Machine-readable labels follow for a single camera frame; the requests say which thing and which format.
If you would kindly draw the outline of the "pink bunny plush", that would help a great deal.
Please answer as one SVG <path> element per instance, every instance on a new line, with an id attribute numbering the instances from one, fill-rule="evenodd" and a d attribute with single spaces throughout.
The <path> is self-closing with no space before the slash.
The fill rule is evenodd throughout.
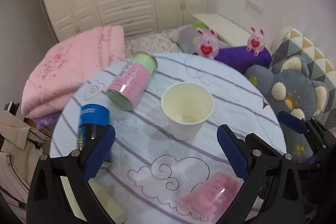
<path id="1" fill-rule="evenodd" d="M 201 35 L 201 38 L 195 46 L 196 53 L 201 57 L 214 60 L 219 53 L 217 33 L 212 28 L 209 28 L 207 32 L 201 28 L 197 28 L 197 33 Z"/>
<path id="2" fill-rule="evenodd" d="M 255 56 L 258 56 L 265 47 L 265 37 L 263 29 L 256 29 L 251 27 L 252 35 L 247 40 L 246 50 L 248 52 L 252 51 Z"/>

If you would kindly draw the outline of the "white paper cup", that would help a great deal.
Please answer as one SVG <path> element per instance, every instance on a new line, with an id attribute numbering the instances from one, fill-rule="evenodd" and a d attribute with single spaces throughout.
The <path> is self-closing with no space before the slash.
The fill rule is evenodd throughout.
<path id="1" fill-rule="evenodd" d="M 193 139 L 214 109 L 212 94 L 196 83 L 177 83 L 161 98 L 162 110 L 168 118 L 168 132 L 178 140 Z"/>

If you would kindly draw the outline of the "white wall socket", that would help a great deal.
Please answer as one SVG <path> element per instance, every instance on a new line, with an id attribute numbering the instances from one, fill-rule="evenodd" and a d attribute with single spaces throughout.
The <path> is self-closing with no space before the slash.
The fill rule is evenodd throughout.
<path id="1" fill-rule="evenodd" d="M 250 0 L 245 0 L 245 6 L 247 9 L 254 11 L 255 13 L 262 15 L 264 8 L 257 3 L 254 3 Z"/>

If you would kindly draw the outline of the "striped white tablecloth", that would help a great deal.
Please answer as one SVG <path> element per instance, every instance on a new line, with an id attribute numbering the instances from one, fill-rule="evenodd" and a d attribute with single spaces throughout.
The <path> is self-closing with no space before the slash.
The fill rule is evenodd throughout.
<path id="1" fill-rule="evenodd" d="M 178 204 L 177 195 L 217 173 L 232 168 L 217 141 L 217 128 L 227 124 L 239 138 L 255 133 L 280 153 L 284 136 L 272 108 L 238 71 L 220 63 L 183 53 L 159 53 L 139 104 L 122 111 L 106 96 L 114 78 L 126 66 L 120 61 L 95 74 L 68 102 L 54 129 L 50 155 L 66 156 L 76 148 L 82 106 L 95 103 L 110 112 L 116 130 L 112 164 L 98 173 L 97 182 L 127 214 L 127 223 L 206 223 Z M 194 139 L 180 141 L 169 133 L 161 98 L 174 84 L 188 82 L 205 87 L 214 110 Z"/>

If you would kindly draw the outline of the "pink plastic cup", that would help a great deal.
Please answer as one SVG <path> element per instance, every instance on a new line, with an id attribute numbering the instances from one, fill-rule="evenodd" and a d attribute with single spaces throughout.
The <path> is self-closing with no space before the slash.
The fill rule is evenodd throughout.
<path id="1" fill-rule="evenodd" d="M 183 206 L 201 217 L 217 221 L 229 208 L 242 183 L 228 173 L 216 173 L 181 199 Z"/>

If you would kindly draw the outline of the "pink bunny plush left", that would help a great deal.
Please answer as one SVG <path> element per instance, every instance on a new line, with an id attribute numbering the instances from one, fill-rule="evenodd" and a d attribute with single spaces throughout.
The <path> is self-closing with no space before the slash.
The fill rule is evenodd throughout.
<path id="1" fill-rule="evenodd" d="M 201 57 L 214 60 L 219 53 L 217 33 L 212 28 L 209 28 L 207 32 L 201 28 L 197 28 L 197 33 L 201 35 L 201 38 L 195 46 L 196 53 Z"/>

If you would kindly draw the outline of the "white low bench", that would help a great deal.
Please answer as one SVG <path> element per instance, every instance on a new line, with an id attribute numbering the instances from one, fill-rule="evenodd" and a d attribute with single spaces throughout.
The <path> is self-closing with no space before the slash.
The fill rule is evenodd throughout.
<path id="1" fill-rule="evenodd" d="M 218 14 L 192 14 L 196 21 L 202 22 L 208 28 L 212 28 L 218 38 L 232 47 L 247 45 L 250 33 L 229 19 Z"/>

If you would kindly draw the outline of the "grey bear paw plush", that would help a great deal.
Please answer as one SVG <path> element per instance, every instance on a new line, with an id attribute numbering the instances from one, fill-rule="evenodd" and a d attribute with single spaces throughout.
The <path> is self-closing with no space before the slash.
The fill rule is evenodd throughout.
<path id="1" fill-rule="evenodd" d="M 323 113 L 329 99 L 326 85 L 309 78 L 306 60 L 293 56 L 273 69 L 252 65 L 244 76 L 260 91 L 277 115 L 284 111 L 298 119 Z"/>

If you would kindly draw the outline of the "pink bunny plush right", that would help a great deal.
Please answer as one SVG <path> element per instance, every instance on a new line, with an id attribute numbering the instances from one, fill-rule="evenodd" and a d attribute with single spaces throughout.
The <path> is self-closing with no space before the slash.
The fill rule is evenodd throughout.
<path id="1" fill-rule="evenodd" d="M 256 29 L 251 27 L 252 35 L 247 40 L 246 50 L 248 52 L 252 51 L 255 56 L 258 56 L 265 47 L 265 37 L 263 29 Z"/>

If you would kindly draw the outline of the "triangle pattern cushion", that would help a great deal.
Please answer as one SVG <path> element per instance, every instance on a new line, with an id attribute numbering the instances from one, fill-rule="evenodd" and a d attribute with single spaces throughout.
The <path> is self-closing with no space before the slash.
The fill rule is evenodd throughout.
<path id="1" fill-rule="evenodd" d="M 283 28 L 270 45 L 273 68 L 292 56 L 301 56 L 307 62 L 311 80 L 323 82 L 329 91 L 325 110 L 319 121 L 335 133 L 335 68 L 325 55 L 301 32 L 292 27 Z"/>

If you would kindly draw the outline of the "pink green tin can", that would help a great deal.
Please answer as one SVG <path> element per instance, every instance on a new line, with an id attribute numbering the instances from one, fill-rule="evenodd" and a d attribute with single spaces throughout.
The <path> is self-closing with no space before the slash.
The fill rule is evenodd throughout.
<path id="1" fill-rule="evenodd" d="M 108 87 L 106 91 L 108 98 L 124 111 L 133 110 L 139 103 L 157 67 L 158 62 L 151 53 L 138 52 Z"/>

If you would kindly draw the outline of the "blue black tin can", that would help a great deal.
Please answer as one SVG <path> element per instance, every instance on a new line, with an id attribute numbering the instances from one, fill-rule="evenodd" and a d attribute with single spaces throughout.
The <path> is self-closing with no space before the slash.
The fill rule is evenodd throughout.
<path id="1" fill-rule="evenodd" d="M 107 125 L 110 125 L 110 113 L 105 106 L 93 103 L 82 106 L 77 130 L 77 149 L 82 150 L 87 143 L 100 136 L 101 132 L 104 133 Z M 85 171 L 96 172 L 105 161 L 111 162 L 110 148 L 102 143 L 88 157 Z"/>

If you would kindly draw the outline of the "floral bed sheet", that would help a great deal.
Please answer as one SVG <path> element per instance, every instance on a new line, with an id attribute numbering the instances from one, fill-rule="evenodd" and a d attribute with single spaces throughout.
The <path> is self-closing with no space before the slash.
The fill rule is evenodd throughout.
<path id="1" fill-rule="evenodd" d="M 181 48 L 177 44 L 177 39 L 181 30 L 187 27 L 190 27 L 190 25 L 126 40 L 125 56 L 127 59 L 130 59 L 140 51 L 147 51 L 152 54 L 164 52 L 182 52 Z"/>

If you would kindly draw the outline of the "purple pillow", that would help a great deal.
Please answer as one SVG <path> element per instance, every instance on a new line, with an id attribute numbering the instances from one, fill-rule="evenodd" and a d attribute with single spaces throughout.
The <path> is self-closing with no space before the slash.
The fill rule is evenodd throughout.
<path id="1" fill-rule="evenodd" d="M 252 65 L 269 67 L 272 57 L 264 48 L 257 56 L 253 51 L 247 51 L 246 47 L 221 48 L 214 60 L 221 62 L 243 74 Z"/>

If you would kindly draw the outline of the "pink folded quilt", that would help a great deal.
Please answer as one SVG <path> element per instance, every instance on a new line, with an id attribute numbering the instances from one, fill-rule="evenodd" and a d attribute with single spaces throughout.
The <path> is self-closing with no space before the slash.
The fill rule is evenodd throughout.
<path id="1" fill-rule="evenodd" d="M 62 111 L 82 84 L 124 58 L 122 26 L 95 27 L 57 43 L 26 81 L 22 115 L 35 119 Z"/>

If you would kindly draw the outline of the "beige jacket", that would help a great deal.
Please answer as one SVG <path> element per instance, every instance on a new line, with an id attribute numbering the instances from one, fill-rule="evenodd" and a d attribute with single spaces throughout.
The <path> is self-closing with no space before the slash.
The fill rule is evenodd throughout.
<path id="1" fill-rule="evenodd" d="M 43 154 L 48 135 L 1 111 L 1 190 L 13 199 L 27 203 L 35 167 Z"/>

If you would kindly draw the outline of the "grey small cushion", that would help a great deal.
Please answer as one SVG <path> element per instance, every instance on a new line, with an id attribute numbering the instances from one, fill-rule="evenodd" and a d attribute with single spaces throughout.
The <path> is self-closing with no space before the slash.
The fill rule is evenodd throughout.
<path id="1" fill-rule="evenodd" d="M 191 54 L 196 52 L 195 47 L 202 36 L 197 29 L 197 27 L 188 26 L 179 32 L 177 45 L 182 52 Z"/>

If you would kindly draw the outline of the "pale green plastic cup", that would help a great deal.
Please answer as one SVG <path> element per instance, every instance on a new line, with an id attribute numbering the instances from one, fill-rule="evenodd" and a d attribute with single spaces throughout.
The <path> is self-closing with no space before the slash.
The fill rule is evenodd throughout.
<path id="1" fill-rule="evenodd" d="M 67 177 L 61 176 L 62 185 L 67 196 L 67 200 L 70 204 L 72 212 L 74 215 L 83 221 L 86 221 L 77 201 L 74 193 L 72 192 L 70 182 Z M 114 198 L 105 191 L 105 189 L 95 180 L 90 179 L 88 181 L 90 187 L 92 188 L 97 199 L 100 201 L 101 205 L 109 216 L 114 220 L 116 224 L 122 224 L 127 220 L 127 213 L 119 206 L 119 204 L 114 200 Z"/>

